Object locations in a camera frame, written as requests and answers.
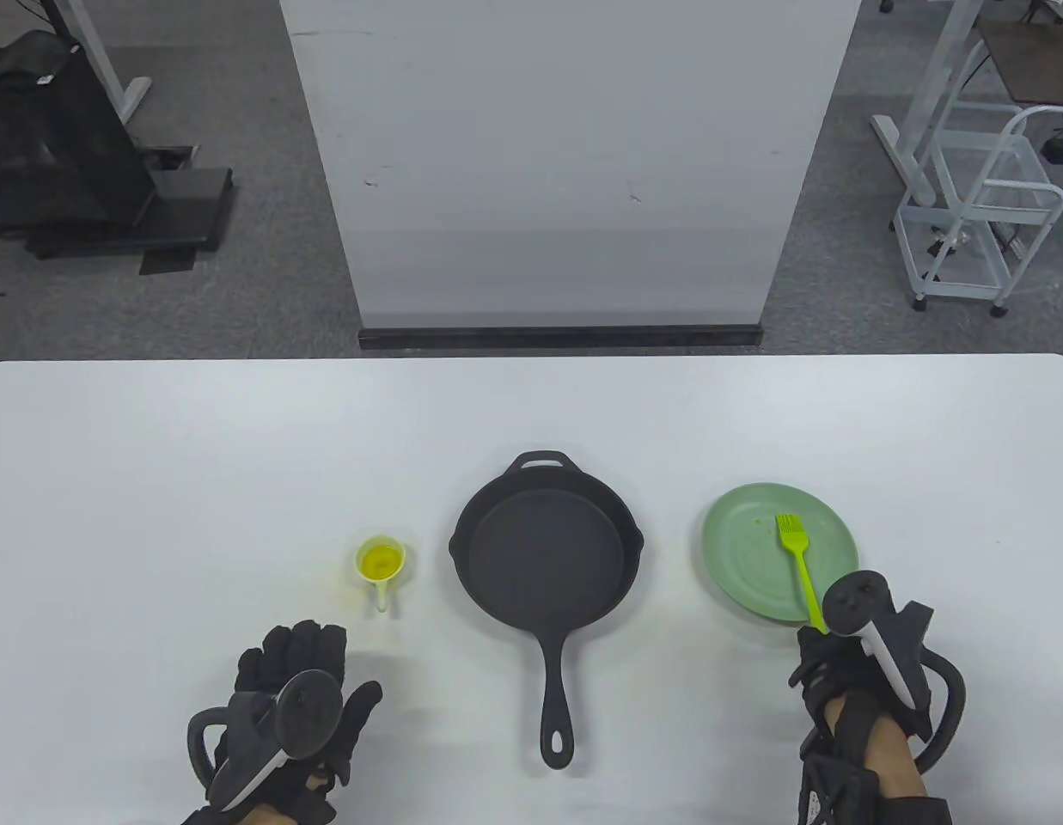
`green plate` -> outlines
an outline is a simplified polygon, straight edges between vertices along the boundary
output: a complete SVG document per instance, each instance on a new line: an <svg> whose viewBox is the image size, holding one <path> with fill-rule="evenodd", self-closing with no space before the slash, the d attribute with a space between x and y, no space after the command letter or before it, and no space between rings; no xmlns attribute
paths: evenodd
<svg viewBox="0 0 1063 825"><path fill-rule="evenodd" d="M806 569L819 601L858 570L856 541L822 500L786 484L747 484L719 499L703 525L703 557L719 587L742 607L776 621L810 620L795 560L779 544L775 516L793 512L810 534Z"/></svg>

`lime green brush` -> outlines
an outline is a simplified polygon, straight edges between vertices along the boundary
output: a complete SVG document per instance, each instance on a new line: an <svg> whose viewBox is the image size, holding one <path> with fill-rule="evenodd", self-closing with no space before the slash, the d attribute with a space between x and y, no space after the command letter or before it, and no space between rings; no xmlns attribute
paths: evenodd
<svg viewBox="0 0 1063 825"><path fill-rule="evenodd" d="M803 580L803 590L806 592L806 608L810 610L810 624L824 634L829 633L825 625L825 618L822 617L822 605L817 603L817 593L814 592L814 583L810 580L810 571L806 569L806 551L810 546L810 534L806 533L806 527L798 519L798 516L783 513L776 516L775 523L779 527L779 542L782 549L794 555L798 566L798 577Z"/></svg>

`black glove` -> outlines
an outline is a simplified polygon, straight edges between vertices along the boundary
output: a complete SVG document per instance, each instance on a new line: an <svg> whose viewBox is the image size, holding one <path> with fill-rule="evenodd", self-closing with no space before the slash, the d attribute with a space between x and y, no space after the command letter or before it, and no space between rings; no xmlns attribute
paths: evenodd
<svg viewBox="0 0 1063 825"><path fill-rule="evenodd" d="M277 693L284 685L303 671L325 671L336 683L343 685L343 649L348 634L338 625L318 625L315 621L301 621L293 629L275 627L264 638L264 647L252 647L241 653L237 660L237 691ZM270 805L301 825L324 825L335 815L325 802L336 780L347 786L351 777L352 753L359 733L370 718L371 710L383 698L378 683L359 685L343 704L343 711L327 745L308 759L292 760L272 771L264 782L244 798L239 809L216 813L209 809L197 810L190 824L225 825L243 816L256 805ZM223 734L214 750L214 770L225 761L227 738ZM323 780L316 789L307 789L310 777Z"/></svg>
<svg viewBox="0 0 1063 825"><path fill-rule="evenodd" d="M913 710L897 697L876 658L863 652L858 637L803 627L798 629L798 649L802 664L791 674L790 685L794 688L802 684L806 709L823 736L830 735L825 706L849 691L862 691L876 701L881 711L892 715L906 736L918 736L924 742L931 739L928 708Z"/></svg>

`cast iron skillet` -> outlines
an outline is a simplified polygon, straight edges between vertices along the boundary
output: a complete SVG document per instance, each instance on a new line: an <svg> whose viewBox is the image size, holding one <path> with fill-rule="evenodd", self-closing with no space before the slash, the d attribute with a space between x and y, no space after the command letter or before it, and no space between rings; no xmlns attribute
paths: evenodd
<svg viewBox="0 0 1063 825"><path fill-rule="evenodd" d="M543 460L554 465L532 465ZM641 549L642 534L619 495L556 451L520 455L459 516L451 557L466 593L542 647L539 747L555 770L572 761L574 750L562 645L622 601Z"/></svg>

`gray carpet floor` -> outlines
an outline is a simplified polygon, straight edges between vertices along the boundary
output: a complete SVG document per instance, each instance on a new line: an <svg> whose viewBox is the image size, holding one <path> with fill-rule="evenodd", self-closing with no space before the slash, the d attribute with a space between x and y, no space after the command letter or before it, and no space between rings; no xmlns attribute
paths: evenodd
<svg viewBox="0 0 1063 825"><path fill-rule="evenodd" d="M989 13L1016 17L1023 5L1003 0ZM181 274L142 277L134 257L36 263L0 240L0 360L359 355L351 279L279 2L87 7L119 75L154 80L132 133L149 146L198 142L198 165L233 166L240 191L223 248ZM1007 318L991 319L983 303L909 309L885 229L901 185L867 118L904 113L949 7L904 0L881 16L866 0L764 310L763 346L696 352L1063 353L1063 218ZM0 0L0 43L29 22ZM998 95L998 81L984 71L972 90ZM1063 186L1063 168L1052 176Z"/></svg>

